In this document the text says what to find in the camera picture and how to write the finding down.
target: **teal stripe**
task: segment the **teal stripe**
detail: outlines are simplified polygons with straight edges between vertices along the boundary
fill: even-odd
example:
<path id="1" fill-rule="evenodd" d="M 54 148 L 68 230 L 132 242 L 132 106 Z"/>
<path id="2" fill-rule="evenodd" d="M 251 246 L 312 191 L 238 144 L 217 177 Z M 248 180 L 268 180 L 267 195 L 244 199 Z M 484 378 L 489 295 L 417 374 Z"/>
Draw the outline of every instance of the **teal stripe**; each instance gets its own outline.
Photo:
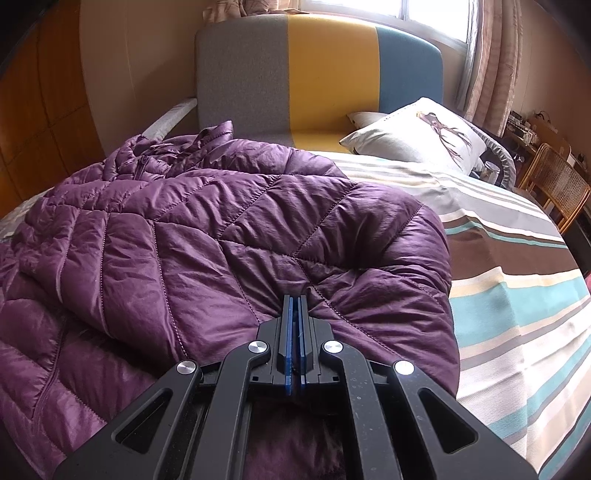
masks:
<path id="1" fill-rule="evenodd" d="M 458 345 L 475 345 L 513 327 L 551 317 L 587 295 L 583 277 L 577 277 L 549 287 L 509 288 L 501 282 L 474 295 L 452 298 Z"/>
<path id="2" fill-rule="evenodd" d="M 454 228 L 446 228 L 445 233 L 446 235 L 455 235 L 457 233 L 465 232 L 472 228 L 478 228 L 480 230 L 484 230 L 486 234 L 494 238 L 496 240 L 502 240 L 503 242 L 510 242 L 512 244 L 527 244 L 527 245 L 538 245 L 539 247 L 552 247 L 552 248 L 568 248 L 565 244 L 552 244 L 549 242 L 543 242 L 539 240 L 527 240 L 525 238 L 513 238 L 510 236 L 503 236 L 498 235 L 497 233 L 489 232 L 483 225 L 480 223 L 474 222 L 472 220 L 464 223 L 463 225 L 456 226 Z"/>
<path id="3" fill-rule="evenodd" d="M 591 351 L 591 336 L 583 342 L 577 351 L 569 358 L 567 362 L 558 370 L 536 393 L 527 399 L 526 404 L 519 410 L 508 414 L 507 416 L 491 423 L 488 427 L 501 438 L 507 438 L 509 435 L 518 432 L 528 425 L 528 417 L 532 416 L 542 406 L 542 403 L 548 398 L 554 390 L 573 372 L 576 365 L 585 359 Z"/>
<path id="4" fill-rule="evenodd" d="M 564 465 L 567 458 L 574 452 L 577 445 L 583 438 L 583 435 L 591 425 L 591 403 L 585 407 L 583 413 L 579 417 L 579 421 L 575 425 L 572 432 L 566 440 L 563 441 L 562 445 L 554 455 L 548 460 L 548 463 L 544 465 L 540 470 L 540 480 L 550 480 L 556 472 Z"/>

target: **purple puffer jacket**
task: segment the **purple puffer jacket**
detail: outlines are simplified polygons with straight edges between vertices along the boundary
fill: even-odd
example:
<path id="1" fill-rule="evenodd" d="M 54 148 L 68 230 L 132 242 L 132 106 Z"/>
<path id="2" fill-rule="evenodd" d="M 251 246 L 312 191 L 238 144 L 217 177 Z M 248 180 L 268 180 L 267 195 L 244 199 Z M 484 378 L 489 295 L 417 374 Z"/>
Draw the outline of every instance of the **purple puffer jacket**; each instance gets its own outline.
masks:
<path id="1" fill-rule="evenodd" d="M 451 393 L 459 355 L 438 217 L 328 159 L 226 122 L 128 140 L 38 201 L 0 246 L 0 420 L 43 477 L 175 362 L 221 360 L 305 294 L 368 358 Z M 246 478 L 340 478 L 334 428 L 255 408 Z"/>

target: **white pillow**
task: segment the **white pillow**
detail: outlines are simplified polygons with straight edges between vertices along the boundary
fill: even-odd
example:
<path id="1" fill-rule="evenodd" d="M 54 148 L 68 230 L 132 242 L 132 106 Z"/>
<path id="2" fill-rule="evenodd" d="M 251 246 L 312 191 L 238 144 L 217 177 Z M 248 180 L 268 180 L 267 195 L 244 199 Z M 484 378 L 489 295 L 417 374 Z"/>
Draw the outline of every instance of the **white pillow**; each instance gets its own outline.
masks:
<path id="1" fill-rule="evenodd" d="M 378 120 L 384 118 L 387 113 L 379 113 L 379 112 L 355 112 L 350 113 L 347 115 L 351 123 L 354 124 L 355 128 L 359 130 L 360 128 L 367 127 Z"/>
<path id="2" fill-rule="evenodd" d="M 339 142 L 352 153 L 461 171 L 469 175 L 486 151 L 455 113 L 428 98 L 402 107 Z"/>

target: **window frame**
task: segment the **window frame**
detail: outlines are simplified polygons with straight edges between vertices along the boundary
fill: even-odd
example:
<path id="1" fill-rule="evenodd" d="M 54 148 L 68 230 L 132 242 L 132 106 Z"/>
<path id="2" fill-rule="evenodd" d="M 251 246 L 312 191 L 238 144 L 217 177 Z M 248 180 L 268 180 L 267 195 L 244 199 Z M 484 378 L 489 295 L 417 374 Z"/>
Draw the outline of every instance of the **window frame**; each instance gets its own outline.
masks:
<path id="1" fill-rule="evenodd" d="M 300 0 L 300 8 L 307 12 L 360 18 L 362 20 L 369 20 L 375 23 L 386 25 L 388 27 L 394 27 L 425 40 L 433 40 L 442 43 L 466 55 L 468 50 L 468 44 L 466 42 L 458 40 L 457 38 L 449 37 L 448 35 L 445 35 L 445 33 L 430 27 L 429 25 L 422 24 L 415 20 L 409 20 L 409 1 L 410 0 L 402 0 L 399 18 L 380 14 L 378 12 L 346 7 L 344 5 L 332 5 L 324 3 L 323 0 Z"/>

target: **rattan chair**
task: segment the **rattan chair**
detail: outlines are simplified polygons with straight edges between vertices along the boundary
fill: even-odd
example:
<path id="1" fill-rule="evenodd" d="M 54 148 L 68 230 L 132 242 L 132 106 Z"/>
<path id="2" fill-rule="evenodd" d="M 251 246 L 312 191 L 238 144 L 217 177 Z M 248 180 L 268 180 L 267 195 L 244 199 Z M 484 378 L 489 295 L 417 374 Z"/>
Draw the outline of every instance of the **rattan chair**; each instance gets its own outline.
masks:
<path id="1" fill-rule="evenodd" d="M 519 188 L 530 193 L 541 191 L 547 198 L 544 209 L 554 204 L 562 217 L 557 224 L 560 233 L 573 223 L 591 193 L 584 178 L 548 144 L 536 153 Z"/>

